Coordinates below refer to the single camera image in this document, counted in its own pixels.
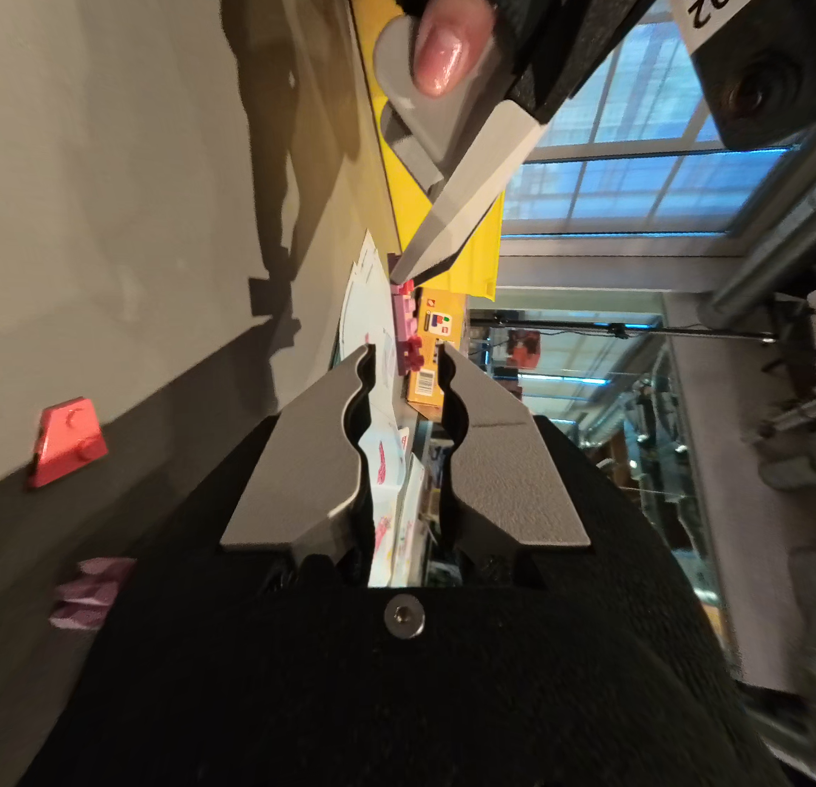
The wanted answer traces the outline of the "orange toy brick box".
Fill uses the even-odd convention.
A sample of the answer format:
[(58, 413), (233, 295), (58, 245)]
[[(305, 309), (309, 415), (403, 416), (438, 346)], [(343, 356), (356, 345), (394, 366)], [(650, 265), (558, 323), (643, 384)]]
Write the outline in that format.
[(406, 401), (434, 422), (441, 421), (444, 393), (439, 385), (439, 355), (449, 343), (462, 345), (468, 312), (468, 295), (423, 287), (417, 296), (417, 328), (421, 340), (423, 366), (411, 372)]

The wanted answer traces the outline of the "pink red grey brick model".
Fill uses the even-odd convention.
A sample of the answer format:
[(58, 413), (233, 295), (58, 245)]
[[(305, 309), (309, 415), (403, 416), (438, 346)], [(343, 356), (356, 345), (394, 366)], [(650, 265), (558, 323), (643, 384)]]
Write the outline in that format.
[(81, 561), (73, 580), (57, 586), (49, 623), (55, 629), (96, 632), (136, 568), (136, 559), (96, 557)]

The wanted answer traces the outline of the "yellow plastic bin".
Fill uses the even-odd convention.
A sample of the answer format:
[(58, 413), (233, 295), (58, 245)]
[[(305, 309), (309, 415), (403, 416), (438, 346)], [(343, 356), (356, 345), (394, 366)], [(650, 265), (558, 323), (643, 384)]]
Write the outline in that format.
[[(397, 251), (402, 252), (431, 206), (408, 170), (386, 143), (380, 128), (387, 98), (374, 75), (374, 45), (382, 28), (402, 12), (394, 0), (350, 0), (350, 4), (396, 222)], [(495, 299), (503, 210), (504, 196), (501, 195), (473, 232), (454, 264), (447, 272), (432, 278), (430, 287), (472, 297)]]

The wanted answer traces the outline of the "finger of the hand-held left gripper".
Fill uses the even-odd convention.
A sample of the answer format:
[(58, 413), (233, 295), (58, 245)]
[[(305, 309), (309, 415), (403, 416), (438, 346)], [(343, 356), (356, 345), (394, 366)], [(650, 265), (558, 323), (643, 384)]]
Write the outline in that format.
[(424, 283), (448, 269), (543, 131), (513, 100), (499, 102), (403, 251), (391, 281)]

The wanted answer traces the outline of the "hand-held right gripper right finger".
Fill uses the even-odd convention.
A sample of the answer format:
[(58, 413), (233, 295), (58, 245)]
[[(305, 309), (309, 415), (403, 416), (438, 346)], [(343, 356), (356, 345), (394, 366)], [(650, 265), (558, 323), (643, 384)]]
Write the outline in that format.
[(529, 409), (452, 344), (438, 356), (442, 427), (453, 442), (440, 496), (444, 543), (465, 555), (589, 547)]

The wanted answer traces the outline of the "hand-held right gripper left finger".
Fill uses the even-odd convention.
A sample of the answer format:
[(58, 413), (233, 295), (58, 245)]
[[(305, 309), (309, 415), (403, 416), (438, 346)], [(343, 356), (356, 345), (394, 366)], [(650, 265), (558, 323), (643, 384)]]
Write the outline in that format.
[(368, 462), (375, 346), (359, 346), (286, 405), (220, 538), (227, 550), (374, 552)]

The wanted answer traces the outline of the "red slope brick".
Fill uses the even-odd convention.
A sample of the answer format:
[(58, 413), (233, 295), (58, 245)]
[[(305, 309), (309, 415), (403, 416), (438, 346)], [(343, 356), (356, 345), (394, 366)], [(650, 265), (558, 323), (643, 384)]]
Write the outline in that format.
[(39, 489), (108, 455), (96, 408), (78, 397), (42, 410), (27, 487)]

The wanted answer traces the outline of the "black tripod stand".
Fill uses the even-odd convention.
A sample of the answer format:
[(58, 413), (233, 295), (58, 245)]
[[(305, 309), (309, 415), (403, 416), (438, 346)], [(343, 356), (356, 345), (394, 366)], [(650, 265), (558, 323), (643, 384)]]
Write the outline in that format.
[(497, 330), (525, 330), (559, 335), (575, 333), (581, 336), (610, 337), (627, 341), (637, 337), (683, 337), (706, 340), (726, 340), (761, 345), (774, 345), (780, 336), (770, 332), (737, 331), (730, 328), (706, 328), (699, 325), (666, 326), (663, 324), (598, 322), (588, 320), (519, 320), (498, 312), (487, 314), (479, 311), (469, 313), (468, 322), (473, 328)]

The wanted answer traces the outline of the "large window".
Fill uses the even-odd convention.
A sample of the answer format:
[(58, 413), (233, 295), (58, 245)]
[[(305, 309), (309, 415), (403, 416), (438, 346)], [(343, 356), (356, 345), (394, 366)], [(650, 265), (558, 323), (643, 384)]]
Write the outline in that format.
[(723, 235), (800, 146), (725, 148), (668, 0), (657, 0), (513, 175), (503, 235)]

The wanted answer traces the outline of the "open instruction booklet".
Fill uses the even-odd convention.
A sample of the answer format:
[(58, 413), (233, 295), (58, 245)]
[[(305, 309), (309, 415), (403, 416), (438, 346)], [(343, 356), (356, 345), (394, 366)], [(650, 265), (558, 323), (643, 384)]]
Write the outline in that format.
[(340, 313), (334, 364), (361, 345), (374, 346), (374, 388), (369, 392), (371, 425), (359, 445), (367, 463), (373, 501), (374, 554), (369, 587), (406, 588), (412, 556), (419, 548), (418, 506), (403, 511), (404, 486), (418, 480), (419, 462), (409, 457), (409, 430), (400, 427), (394, 410), (397, 338), (392, 285), (370, 231), (352, 263)]

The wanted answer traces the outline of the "person's left hand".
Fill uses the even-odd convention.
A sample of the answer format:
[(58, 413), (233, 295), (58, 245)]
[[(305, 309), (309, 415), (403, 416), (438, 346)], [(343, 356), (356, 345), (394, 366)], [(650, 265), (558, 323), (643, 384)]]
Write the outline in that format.
[(415, 87), (431, 99), (449, 93), (479, 63), (495, 24), (488, 0), (429, 0), (414, 41)]

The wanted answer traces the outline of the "pink plate brick assembly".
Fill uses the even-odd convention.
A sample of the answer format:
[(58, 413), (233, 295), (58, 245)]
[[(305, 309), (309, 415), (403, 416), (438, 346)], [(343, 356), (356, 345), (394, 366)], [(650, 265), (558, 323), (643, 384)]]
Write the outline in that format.
[(406, 377), (418, 373), (424, 365), (423, 340), (416, 316), (414, 282), (391, 284), (393, 328), (395, 334), (397, 373)]

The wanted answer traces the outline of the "red 3D printer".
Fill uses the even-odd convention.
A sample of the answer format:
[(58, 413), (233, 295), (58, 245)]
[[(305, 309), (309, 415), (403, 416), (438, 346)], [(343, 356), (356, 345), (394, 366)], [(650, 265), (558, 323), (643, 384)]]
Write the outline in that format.
[(532, 371), (542, 353), (541, 332), (536, 329), (512, 328), (507, 334), (507, 365), (521, 371)]

